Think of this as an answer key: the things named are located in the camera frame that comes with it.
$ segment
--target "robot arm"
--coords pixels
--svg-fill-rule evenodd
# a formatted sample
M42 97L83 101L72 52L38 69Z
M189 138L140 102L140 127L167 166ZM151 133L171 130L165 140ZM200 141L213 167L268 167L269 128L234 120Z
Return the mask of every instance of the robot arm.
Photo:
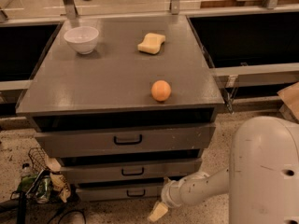
M235 134L230 168L168 182L149 220L228 191L230 224L299 223L299 125L271 117L246 121Z

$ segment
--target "gray cabinet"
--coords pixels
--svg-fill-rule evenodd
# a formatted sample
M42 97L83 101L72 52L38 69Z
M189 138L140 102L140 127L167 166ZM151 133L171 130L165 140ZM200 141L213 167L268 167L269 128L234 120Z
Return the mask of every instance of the gray cabinet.
M89 55L63 40L71 26L101 34ZM137 51L166 35L157 55ZM172 88L163 103L151 85ZM17 108L85 201L159 196L166 177L196 172L223 104L185 16L66 21Z

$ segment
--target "black drawer handle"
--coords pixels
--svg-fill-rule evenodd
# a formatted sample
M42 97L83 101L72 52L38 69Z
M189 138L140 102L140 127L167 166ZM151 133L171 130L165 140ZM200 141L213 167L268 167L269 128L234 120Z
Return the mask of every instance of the black drawer handle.
M114 144L117 146L131 146L138 145L142 142L142 134L139 135L136 141L120 141L117 136L114 136Z
M141 198L141 197L144 197L145 195L146 195L146 191L144 189L141 194L130 194L130 191L127 190L127 196L129 198Z
M140 173L134 173L134 174L126 174L123 170L123 168L121 169L121 174L122 175L143 175L144 174L144 167L142 167L141 172Z

